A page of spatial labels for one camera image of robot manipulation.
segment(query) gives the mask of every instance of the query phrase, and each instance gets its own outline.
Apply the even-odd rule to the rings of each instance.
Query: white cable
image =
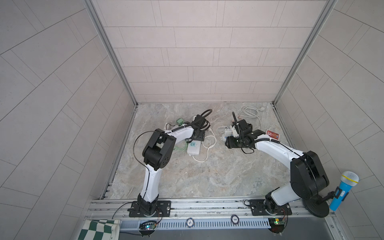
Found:
[[[248,118],[258,118],[259,121],[260,121],[260,130],[263,130],[263,128],[262,128],[262,121],[261,121],[261,119],[259,117],[259,110],[260,109],[257,109],[254,106],[249,106],[249,105],[248,106],[244,106],[244,107],[242,107],[241,112],[239,113],[239,116],[248,117]]]
[[[204,145],[204,142],[202,142],[202,143],[203,143],[203,147],[205,147],[205,148],[208,149],[208,150],[207,150],[207,157],[205,158],[204,161],[199,161],[199,160],[197,160],[197,159],[195,158],[195,156],[192,156],[192,158],[193,158],[195,161],[197,161],[197,162],[205,162],[205,161],[208,159],[208,156],[209,156],[209,149],[213,148],[213,147],[215,146],[215,144],[217,143],[217,139],[216,139],[216,137],[215,137],[215,133],[212,131],[211,128],[209,128],[209,129],[211,130],[211,132],[212,132],[213,135],[205,136],[205,138],[207,138],[207,137],[213,137],[213,138],[215,139],[215,143],[213,143],[211,146],[207,147],[207,146]]]

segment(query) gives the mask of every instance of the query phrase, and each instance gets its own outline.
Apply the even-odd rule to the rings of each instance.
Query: tiled wall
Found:
[[[350,240],[384,239],[383,23],[384,1],[339,0],[277,104],[296,148],[320,156],[329,190],[346,170],[360,177],[337,211]]]
[[[132,110],[81,0],[2,0],[0,238],[75,235]]]
[[[93,0],[139,102],[272,101],[325,1]]]

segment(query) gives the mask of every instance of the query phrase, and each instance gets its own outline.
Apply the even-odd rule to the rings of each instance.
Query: marble surface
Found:
[[[227,149],[216,133],[219,126],[230,126],[232,111],[238,114],[242,106],[251,105],[260,109],[262,130],[280,133],[282,143],[287,143],[270,103],[180,103],[180,104],[141,104],[138,107],[119,167],[113,180],[110,199],[135,199],[142,189],[145,168],[133,157],[132,146],[138,135],[145,131],[163,128],[166,122],[172,124],[178,118],[192,121],[196,114],[213,109],[207,120],[217,138],[216,145],[210,149],[209,158],[196,162],[186,150],[174,150],[168,165],[163,168],[159,184],[159,195],[166,197],[224,197],[265,195],[271,190],[289,182],[288,169],[268,154],[255,150],[244,154],[241,149]],[[246,119],[259,129],[257,118]],[[141,152],[151,133],[139,138],[135,154],[143,161]],[[206,146],[214,142],[212,137],[204,141]],[[207,149],[201,147],[198,160],[204,160]]]

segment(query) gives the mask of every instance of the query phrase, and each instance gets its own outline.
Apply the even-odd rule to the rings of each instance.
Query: white power strip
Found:
[[[187,154],[189,156],[198,156],[200,154],[201,141],[193,140],[188,144]]]

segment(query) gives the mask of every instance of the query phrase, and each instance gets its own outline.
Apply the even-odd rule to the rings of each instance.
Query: toy microphone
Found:
[[[359,183],[359,177],[357,174],[346,171],[341,175],[340,185],[336,188],[334,198],[329,206],[333,211],[339,207],[340,203],[344,200],[349,190]]]

